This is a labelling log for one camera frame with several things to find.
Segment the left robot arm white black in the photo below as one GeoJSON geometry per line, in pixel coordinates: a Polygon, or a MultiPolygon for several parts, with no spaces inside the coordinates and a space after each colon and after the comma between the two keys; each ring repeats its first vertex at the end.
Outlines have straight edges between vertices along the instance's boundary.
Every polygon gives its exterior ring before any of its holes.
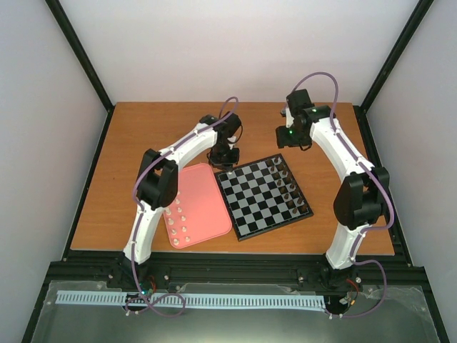
{"type": "Polygon", "coordinates": [[[131,262],[125,268],[123,278],[132,287],[142,287],[148,281],[149,271],[141,264],[151,256],[151,243],[163,211],[177,196],[179,172],[207,149],[212,167],[231,171],[239,162],[240,152],[234,146],[234,136],[241,127],[241,120],[235,113],[228,112],[220,119],[208,114],[170,146],[144,153],[132,191],[136,217],[123,250],[131,262]]]}

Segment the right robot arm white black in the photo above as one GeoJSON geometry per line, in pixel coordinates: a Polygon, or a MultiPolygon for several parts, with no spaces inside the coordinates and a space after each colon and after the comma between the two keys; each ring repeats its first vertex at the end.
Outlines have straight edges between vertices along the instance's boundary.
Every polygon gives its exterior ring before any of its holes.
{"type": "Polygon", "coordinates": [[[366,232],[392,203],[387,201],[390,176],[374,166],[344,133],[331,107],[316,106],[305,89],[286,97],[282,115],[286,124],[276,128],[278,148],[298,147],[303,151],[316,143],[333,165],[341,181],[333,202],[338,222],[326,260],[332,269],[351,267],[366,232]]]}

